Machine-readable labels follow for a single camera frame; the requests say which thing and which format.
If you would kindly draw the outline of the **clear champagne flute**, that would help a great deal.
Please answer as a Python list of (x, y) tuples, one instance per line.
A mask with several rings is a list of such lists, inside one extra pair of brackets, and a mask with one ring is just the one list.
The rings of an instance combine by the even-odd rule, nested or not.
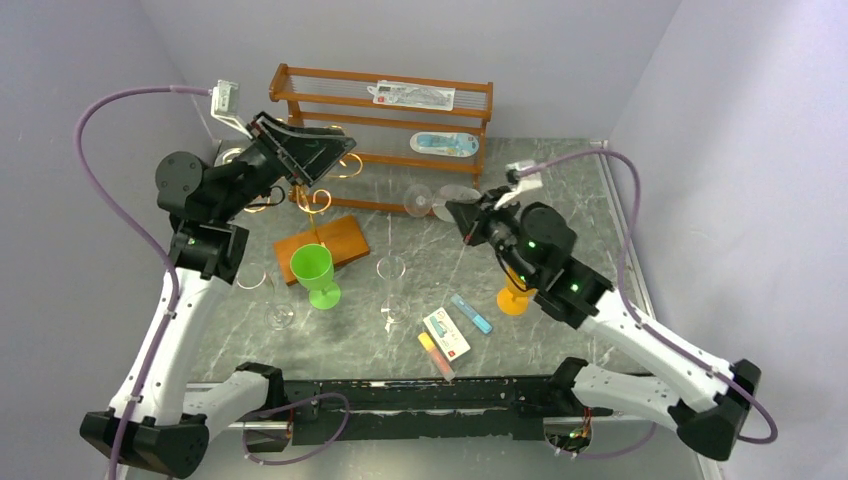
[(391, 254), (381, 258), (376, 269), (385, 293), (380, 312), (388, 325), (402, 323), (410, 313), (409, 303), (403, 293), (406, 263), (400, 256)]

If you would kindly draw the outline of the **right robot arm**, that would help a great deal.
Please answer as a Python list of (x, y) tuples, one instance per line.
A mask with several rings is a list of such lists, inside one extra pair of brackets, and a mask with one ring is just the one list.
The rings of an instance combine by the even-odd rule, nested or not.
[(478, 200), (446, 202), (464, 244), (490, 245), (546, 315), (603, 338), (650, 373), (619, 374), (567, 359), (550, 379), (553, 408), (565, 415), (581, 407), (622, 411), (674, 431), (703, 457), (728, 460), (754, 404), (760, 369), (717, 357), (633, 307), (609, 279), (573, 257), (577, 235), (560, 213), (541, 202), (500, 207), (505, 193), (499, 188)]

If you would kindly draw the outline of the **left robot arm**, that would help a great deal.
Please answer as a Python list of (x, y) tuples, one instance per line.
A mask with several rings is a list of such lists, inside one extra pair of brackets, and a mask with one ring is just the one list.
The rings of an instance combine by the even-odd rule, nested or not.
[(136, 359), (103, 411), (87, 413), (81, 437), (110, 462), (169, 479), (190, 477), (210, 442), (232, 422), (254, 413), (278, 417), (289, 399), (282, 371), (239, 365), (220, 385), (186, 395), (199, 341), (233, 286), (249, 233), (234, 217), (280, 181), (313, 186), (355, 147), (332, 127), (291, 127), (265, 113), (248, 124), (250, 145), (236, 159), (209, 166), (177, 151), (159, 164), (158, 206), (172, 237), (158, 247), (165, 274), (160, 300)]

